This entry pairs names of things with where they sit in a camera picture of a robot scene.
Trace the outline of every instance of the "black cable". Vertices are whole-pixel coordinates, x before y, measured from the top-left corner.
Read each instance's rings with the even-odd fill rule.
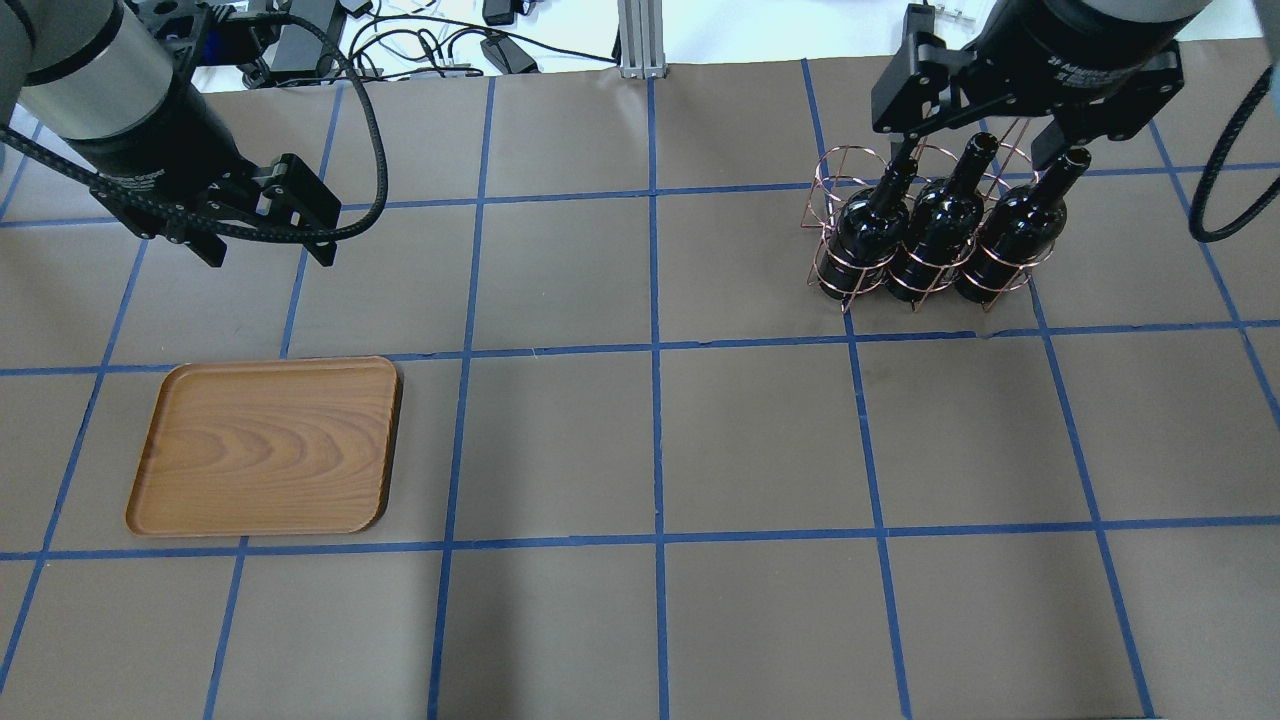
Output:
[[[383,209],[387,206],[387,150],[383,147],[383,136],[378,129],[378,118],[374,117],[374,105],[369,100],[369,94],[365,91],[365,85],[360,79],[356,67],[346,55],[342,54],[342,50],[334,45],[323,29],[305,18],[289,15],[288,13],[269,12],[233,22],[243,22],[247,24],[261,23],[266,26],[298,26],[316,36],[324,49],[334,54],[334,58],[338,59],[338,64],[342,67],[343,72],[347,73],[348,78],[351,78],[352,87],[356,91],[356,99],[360,101],[360,106],[365,111],[365,122],[369,126],[369,140],[374,147],[374,165],[378,174],[378,187],[374,195],[374,202],[365,215],[355,223],[335,229],[252,228],[246,225],[233,225],[206,218],[204,215],[197,215],[180,205],[161,202],[128,190],[115,181],[81,168],[38,142],[33,142],[27,136],[14,132],[9,126],[0,127],[0,140],[14,150],[31,156],[37,163],[61,173],[73,181],[88,186],[91,191],[105,193],[114,200],[119,200],[120,202],[145,210],[157,218],[177,222],[187,228],[256,242],[282,243],[337,242],[365,232],[372,227],[379,215],[383,214]]]
[[[507,37],[511,37],[511,38],[515,38],[515,40],[524,40],[525,42],[529,42],[530,45],[536,45],[538,47],[541,47],[544,50],[550,50],[552,53],[558,53],[561,55],[572,55],[575,58],[584,58],[584,59],[588,59],[588,60],[596,60],[596,61],[600,61],[600,63],[608,63],[611,65],[617,65],[618,64],[617,60],[614,60],[613,58],[604,58],[602,55],[591,55],[590,53],[580,53],[577,50],[567,50],[564,47],[556,47],[554,45],[548,45],[548,44],[541,42],[539,40],[534,40],[532,37],[518,35],[518,33],[509,32],[509,31],[506,31],[506,29],[497,29],[497,28],[492,28],[489,26],[481,26],[481,24],[468,23],[468,22],[463,22],[463,20],[454,20],[454,19],[449,19],[449,18],[425,18],[422,15],[412,14],[412,13],[411,14],[401,14],[401,15],[379,15],[378,18],[374,19],[374,22],[371,22],[371,23],[369,23],[369,24],[366,24],[366,26],[364,26],[364,27],[361,27],[360,29],[356,31],[356,35],[352,36],[352,38],[351,38],[351,47],[355,47],[356,41],[360,38],[361,35],[364,35],[364,32],[366,29],[369,29],[370,27],[378,24],[379,22],[384,22],[384,20],[419,20],[419,22],[424,22],[424,23],[443,23],[443,24],[448,24],[448,26],[465,27],[465,28],[471,28],[471,29],[479,31],[479,32],[485,33],[485,35],[488,35],[488,33],[495,33],[495,35],[507,36]]]
[[[1220,240],[1231,237],[1233,234],[1240,232],[1244,225],[1253,222],[1262,210],[1271,204],[1276,196],[1280,196],[1280,178],[1276,178],[1271,183],[1261,197],[1258,197],[1249,209],[1240,214],[1239,218],[1231,220],[1220,229],[1210,231],[1204,229],[1204,208],[1208,205],[1208,196],[1213,192],[1213,184],[1217,182],[1217,176],[1222,172],[1222,165],[1226,164],[1226,156],[1231,152],[1231,146],[1235,145],[1235,140],[1240,137],[1240,132],[1244,131],[1244,124],[1249,122],[1253,111],[1257,109],[1262,99],[1266,97],[1267,91],[1271,87],[1271,73],[1274,68],[1268,67],[1262,72],[1262,77],[1258,82],[1253,83],[1253,88],[1249,94],[1244,96],[1240,106],[1236,108],[1235,114],[1226,123],[1226,128],[1222,129],[1222,135],[1217,138],[1217,145],[1213,146],[1213,152],[1208,156],[1208,163],[1204,165],[1204,174],[1201,176],[1199,183],[1196,184],[1196,196],[1192,199],[1192,214],[1189,218],[1189,227],[1192,231],[1192,237],[1199,242],[1217,242]]]

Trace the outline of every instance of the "dark wine bottle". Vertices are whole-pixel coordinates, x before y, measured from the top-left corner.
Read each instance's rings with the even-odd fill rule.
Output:
[[[1019,265],[1034,260],[1062,233],[1062,196],[1092,160],[1088,150],[1073,147],[1053,160],[1038,183],[1015,187],[1000,199],[978,228],[977,250],[960,266],[955,284],[965,300],[993,302],[1018,275]]]
[[[982,222],[978,183],[998,150],[996,136],[979,132],[969,138],[951,177],[925,184],[916,196],[906,234],[888,264],[886,287],[893,297],[924,300],[940,284],[938,275],[946,272],[942,268],[959,260]]]
[[[902,199],[915,170],[910,152],[900,152],[876,187],[858,191],[840,209],[836,232],[818,260],[818,284],[823,292],[845,300],[879,282],[881,270],[863,269],[883,264],[902,238],[910,219]]]

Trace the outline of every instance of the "wooden tray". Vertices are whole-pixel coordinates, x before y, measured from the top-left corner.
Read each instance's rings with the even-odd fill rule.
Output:
[[[384,357],[175,368],[124,523],[151,537],[361,530],[387,502],[398,413]]]

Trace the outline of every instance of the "blue tape line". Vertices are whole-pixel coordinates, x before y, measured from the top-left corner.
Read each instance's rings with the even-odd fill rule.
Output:
[[[1020,536],[1037,533],[1093,532],[1093,523],[1002,523],[991,525],[914,525],[886,528],[891,538],[931,538],[959,536]]]
[[[49,523],[45,525],[45,536],[40,544],[40,555],[36,559],[35,569],[31,573],[31,580],[27,583],[27,592],[23,594],[22,607],[18,610],[18,618],[14,620],[13,632],[9,635],[9,644],[5,648],[4,664],[0,665],[0,692],[4,692],[5,682],[9,679],[9,667],[13,665],[13,657],[18,652],[18,642],[22,639],[22,630],[27,624],[27,614],[31,611],[31,603],[36,596],[36,587],[40,584],[40,575],[45,566],[45,560],[49,555],[49,550],[54,542],[54,533],[58,530],[58,521],[61,519],[63,507],[67,505],[67,495],[70,491],[72,478],[76,477],[76,466],[79,464],[79,454],[84,447],[84,437],[88,434],[88,425],[93,418],[93,409],[97,406],[97,398],[102,392],[102,382],[106,379],[106,366],[111,363],[111,354],[115,352],[115,343],[120,338],[120,328],[124,325],[124,315],[129,309],[129,300],[133,297],[133,288],[137,287],[138,273],[142,272],[142,259],[147,252],[147,241],[138,241],[138,250],[133,256],[133,266],[129,269],[129,279],[124,283],[124,292],[120,296],[120,306],[115,311],[115,319],[111,323],[111,334],[108,337],[106,348],[102,350],[102,361],[99,365],[97,375],[93,378],[93,389],[90,392],[88,402],[84,406],[84,414],[81,416],[79,428],[76,430],[76,441],[72,443],[70,456],[67,460],[67,468],[63,471],[63,479],[58,486],[58,496],[54,500],[54,509],[50,512]]]
[[[232,583],[227,591],[227,607],[223,610],[223,626],[218,632],[218,648],[214,651],[214,667],[209,673],[209,692],[205,694],[204,720],[214,719],[214,706],[218,703],[218,687],[223,679],[223,664],[227,661],[227,643],[232,637],[232,620],[236,618],[236,601],[239,598],[239,583],[244,574],[244,547],[248,538],[241,538],[236,548],[236,565],[232,568]]]
[[[22,638],[22,629],[27,624],[27,615],[31,612],[31,603],[36,600],[36,585],[40,584],[40,575],[45,570],[44,553],[37,555],[31,569],[31,578],[27,580],[27,591],[22,593],[22,605],[18,607],[18,619],[13,624],[9,634],[9,644],[4,651],[4,661],[0,662],[0,693],[4,693],[5,683],[9,680],[9,667],[13,666],[13,657],[18,652],[18,641]]]
[[[534,547],[602,547],[616,544],[653,544],[657,537],[652,534],[627,536],[562,536],[536,538],[466,539],[453,541],[453,550],[527,550]]]
[[[594,355],[600,352],[649,352],[648,343],[568,345],[562,347],[513,347],[508,350],[475,350],[472,357],[541,357],[545,355]]]
[[[649,342],[653,395],[653,533],[654,601],[658,633],[658,717],[671,717],[671,676],[667,651],[667,512],[662,462],[662,333],[658,311],[658,102],[654,78],[645,83],[649,133]]]
[[[842,345],[845,336],[762,337],[750,340],[675,340],[660,343],[663,350],[701,350],[707,347],[777,347],[794,345]]]
[[[237,547],[120,547],[106,550],[50,550],[47,560],[147,560],[156,557],[236,557]]]
[[[338,91],[333,94],[333,110],[329,113],[329,132],[324,138],[324,152],[320,155],[320,169],[316,170],[316,177],[324,181],[325,174],[329,173],[329,156],[333,154],[333,138],[338,135],[338,117],[342,113],[342,96],[347,88],[344,86],[338,86]]]
[[[822,158],[822,176],[831,177],[831,168],[824,158],[827,152],[826,136],[822,132],[822,114],[818,113],[818,94],[813,90],[813,74],[809,72],[809,59],[800,59],[800,72],[804,74],[804,90],[809,99],[809,117],[813,119],[813,140],[818,146],[818,158]]]
[[[1224,515],[1217,518],[1157,518],[1149,520],[1103,520],[1108,530],[1160,530],[1174,528],[1260,528],[1280,525],[1280,515]]]
[[[1187,200],[1187,191],[1183,188],[1181,181],[1178,179],[1178,174],[1174,172],[1174,163],[1169,156],[1169,147],[1165,146],[1165,138],[1160,135],[1160,127],[1156,120],[1149,123],[1151,135],[1156,140],[1156,149],[1160,150],[1160,158],[1165,161],[1165,168],[1169,172],[1169,179],[1174,183],[1174,192],[1178,193],[1178,201],[1183,205],[1183,213],[1190,217],[1192,205]],[[1258,352],[1253,347],[1253,340],[1249,333],[1245,332],[1245,324],[1240,318],[1240,311],[1235,305],[1235,300],[1231,299],[1231,291],[1226,287],[1226,279],[1222,277],[1221,270],[1217,266],[1217,261],[1213,259],[1213,254],[1210,252],[1208,245],[1197,242],[1199,245],[1201,255],[1204,258],[1204,264],[1208,265],[1210,273],[1213,275],[1213,283],[1217,286],[1219,295],[1222,296],[1222,304],[1226,305],[1226,311],[1231,316],[1233,325],[1240,333],[1240,341],[1244,343],[1244,354],[1249,359],[1249,365],[1253,366],[1253,374],[1258,379],[1258,386],[1262,388],[1262,396],[1267,401],[1267,406],[1271,410],[1271,419],[1275,421],[1276,427],[1280,427],[1280,400],[1276,398],[1275,391],[1271,388],[1271,382],[1267,379],[1267,373],[1262,368],[1262,361],[1258,359]]]
[[[44,123],[36,123],[35,132],[31,133],[32,140],[40,137],[40,131],[44,129]],[[18,193],[18,181],[22,179],[23,172],[27,169],[27,163],[31,156],[23,155],[22,160],[18,160],[18,169],[13,172],[13,179],[9,181],[9,188],[4,193],[4,200],[0,200],[0,220],[4,219],[5,213],[9,211],[9,205],[13,202],[13,196]]]
[[[809,115],[813,120],[813,135],[822,154],[827,147],[822,133],[822,118],[818,111],[818,97],[813,90],[809,61],[801,60],[800,69],[805,79],[805,95],[809,99]],[[893,591],[893,566],[888,556],[888,537],[884,533],[884,512],[879,500],[879,482],[876,477],[876,451],[872,447],[872,428],[867,418],[867,397],[863,392],[863,370],[858,359],[859,337],[854,329],[852,315],[845,313],[845,341],[849,343],[849,370],[854,383],[854,400],[858,406],[858,430],[863,443],[863,464],[867,468],[867,492],[870,496],[872,520],[876,525],[876,553],[881,565],[881,584],[884,592],[884,615],[888,623],[888,642],[893,652],[893,675],[897,678],[897,702],[902,717],[911,720],[911,693],[906,679],[906,659],[902,653],[902,632],[897,616],[897,596]]]
[[[760,184],[719,184],[713,187],[668,187],[654,191],[658,196],[666,195],[727,195],[732,192],[773,192],[780,190],[809,190],[806,182],[776,182]]]
[[[1220,515],[1206,518],[1138,518],[1129,520],[1102,520],[1106,530],[1160,530],[1178,528],[1263,528],[1280,525],[1280,515]],[[666,544],[735,543],[735,542],[788,542],[814,539],[873,539],[881,536],[890,538],[911,537],[963,537],[963,536],[1018,536],[1041,533],[1092,533],[1093,521],[1062,523],[1005,523],[978,525],[902,525],[876,528],[796,528],[781,530],[710,530],[664,533]],[[654,544],[658,537],[652,533],[620,536],[552,536],[527,538],[480,538],[454,539],[452,548],[458,551],[492,551],[521,548],[573,548],[608,546]],[[0,562],[27,562],[44,557],[45,560],[148,560],[160,557],[275,557],[296,555],[379,555],[403,552],[440,552],[443,541],[404,541],[370,543],[324,543],[324,544],[282,544],[220,547],[143,547],[143,548],[104,548],[104,550],[51,550],[0,552]]]
[[[99,372],[93,365],[76,365],[70,368],[0,368],[0,378],[23,375],[90,375]]]
[[[1030,283],[1032,307],[1036,311],[1036,323],[1041,328],[1041,340],[1044,345],[1044,355],[1048,359],[1050,372],[1053,375],[1053,388],[1057,392],[1057,401],[1062,409],[1062,421],[1066,424],[1066,436],[1071,443],[1071,454],[1075,456],[1075,468],[1080,475],[1080,488],[1084,492],[1084,502],[1089,509],[1089,519],[1094,527],[1094,536],[1098,541],[1098,552],[1102,557],[1102,568],[1107,575],[1107,585],[1111,589],[1111,601],[1115,605],[1116,620],[1120,625],[1120,635],[1124,641],[1125,652],[1129,655],[1129,669],[1133,673],[1134,685],[1138,691],[1138,700],[1147,717],[1155,716],[1151,702],[1151,691],[1147,687],[1147,675],[1142,669],[1142,657],[1138,655],[1138,643],[1133,637],[1133,628],[1129,624],[1129,610],[1124,603],[1124,593],[1120,591],[1120,579],[1116,574],[1115,561],[1111,557],[1111,544],[1107,542],[1106,528],[1102,525],[1102,512],[1098,509],[1098,498],[1093,492],[1093,479],[1089,475],[1089,466],[1084,459],[1084,447],[1080,443],[1080,433],[1075,425],[1075,414],[1071,411],[1071,401],[1066,395],[1066,383],[1062,379],[1062,369],[1057,361],[1057,352],[1053,348],[1053,338],[1048,332],[1048,323],[1044,320],[1044,307],[1041,304],[1039,291],[1036,288],[1036,279]]]
[[[0,223],[0,228],[58,228],[74,225],[106,225],[118,223],[115,218],[56,218],[51,220],[6,220]]]
[[[1280,163],[1238,163],[1225,165],[1224,172],[1239,172],[1239,170],[1270,170],[1280,169]],[[1199,167],[1178,167],[1174,168],[1175,173],[1198,173],[1203,170]],[[1111,169],[1094,169],[1089,170],[1091,176],[1153,176],[1167,173],[1167,168],[1111,168]],[[1004,176],[1009,179],[1030,179],[1030,173],[1009,173]],[[847,186],[852,183],[838,182],[837,186]],[[563,200],[602,200],[612,197],[644,197],[646,195],[657,193],[658,196],[664,195],[728,195],[735,192],[774,192],[774,191],[790,191],[790,190],[809,190],[809,183],[805,182],[783,182],[783,183],[762,183],[762,184],[722,184],[722,186],[708,186],[708,187],[659,187],[655,190],[620,190],[620,191],[607,191],[607,192],[566,192],[566,193],[553,193],[553,195],[511,195],[499,197],[486,197],[484,202],[490,205],[504,205],[516,202],[556,202]],[[480,202],[477,197],[447,197],[447,199],[430,199],[430,200],[396,200],[387,202],[388,210],[399,210],[408,208],[443,208],[443,206],[457,206],[457,205],[476,205]],[[369,210],[372,208],[372,202],[351,202],[342,206],[346,211],[360,211]],[[59,219],[46,219],[46,220],[6,220],[0,222],[0,229],[5,228],[38,228],[38,227],[58,227],[58,225],[91,225],[91,224],[110,224],[118,222],[115,218],[59,218]]]
[[[329,111],[329,132],[325,135],[324,152],[320,156],[320,169],[316,177],[324,181],[329,172],[329,158],[333,154],[333,140],[338,131],[338,117],[342,110],[343,87],[333,95],[333,109]],[[302,281],[307,272],[307,251],[298,249],[298,268],[293,274],[293,291],[289,295],[289,309],[284,316],[284,331],[280,333],[280,360],[289,356],[289,343],[293,341],[293,323],[298,313],[298,299],[302,296]],[[244,571],[244,556],[248,537],[242,537],[236,552],[236,566],[232,570],[232,584],[227,593],[227,610],[223,615],[223,629],[218,637],[218,650],[214,653],[214,669],[209,676],[209,694],[205,697],[205,720],[212,720],[214,706],[218,702],[218,687],[223,676],[223,661],[227,657],[227,642],[230,638],[232,623],[236,619],[236,600],[239,596],[241,574]]]
[[[284,314],[284,331],[280,333],[280,360],[289,356],[293,343],[293,323],[298,316],[298,300],[302,299],[302,281],[307,274],[307,249],[298,249],[298,268],[293,272],[293,291],[289,293],[289,310]]]
[[[407,208],[453,208],[458,205],[475,205],[475,197],[454,197],[445,200],[394,200],[387,202],[388,210],[403,210]],[[352,202],[349,205],[343,205],[342,211],[357,211],[369,210],[372,208],[372,202]]]
[[[435,633],[431,642],[431,675],[428,682],[426,716],[436,720],[440,703],[440,670],[444,662],[444,629],[449,606],[449,577],[453,570],[453,537],[458,516],[458,487],[462,475],[463,430],[467,418],[467,392],[471,384],[471,347],[475,342],[476,295],[480,286],[480,238],[484,232],[485,187],[489,182],[489,143],[493,136],[494,78],[484,110],[484,136],[480,146],[480,181],[476,187],[475,234],[471,240],[471,279],[467,288],[467,323],[462,341],[462,372],[458,379],[458,406],[453,419],[453,457],[449,465],[449,498],[444,514],[444,546],[440,553],[440,583],[435,597]]]
[[[508,195],[503,197],[486,197],[489,205],[512,205],[516,202],[563,202],[572,200],[613,200],[618,197],[644,197],[648,190],[617,190],[605,192],[562,192],[557,195]]]
[[[324,152],[320,155],[320,170],[316,177],[324,182],[329,173],[329,158],[333,155],[333,140],[338,132],[338,117],[342,114],[342,96],[346,88],[338,86],[333,95],[333,110],[329,113],[329,135],[324,138]],[[289,356],[289,345],[293,342],[293,323],[298,314],[298,300],[302,297],[302,281],[307,274],[307,250],[298,249],[298,269],[293,274],[293,292],[289,295],[289,310],[284,315],[284,331],[280,333],[280,360]]]
[[[1193,332],[1193,331],[1221,331],[1234,329],[1238,325],[1245,328],[1280,328],[1277,320],[1212,320],[1199,323],[1152,323],[1146,325],[1068,325],[1050,327],[1051,336],[1088,336],[1088,334],[1125,334],[1125,333],[1152,333],[1152,332]],[[1009,328],[996,331],[983,338],[1014,338],[1014,337],[1039,337],[1038,328]],[[897,333],[867,333],[859,334],[859,345],[878,342],[915,342],[931,340],[977,340],[979,336],[974,331],[928,331],[928,332],[897,332]],[[800,336],[800,337],[758,337],[735,340],[673,340],[659,343],[662,350],[700,350],[712,347],[791,347],[800,345],[841,345],[849,342],[846,336]],[[495,350],[474,350],[471,357],[540,357],[550,355],[591,355],[602,352],[649,352],[652,343],[618,343],[618,345],[566,345],[554,347],[508,347]],[[440,352],[384,352],[383,357],[394,363],[419,363],[426,360],[460,360],[462,351]],[[22,375],[91,375],[99,370],[106,374],[119,373],[168,373],[177,368],[173,363],[160,363],[154,365],[108,365],[100,368],[95,365],[73,365],[55,368],[0,368],[0,377]]]

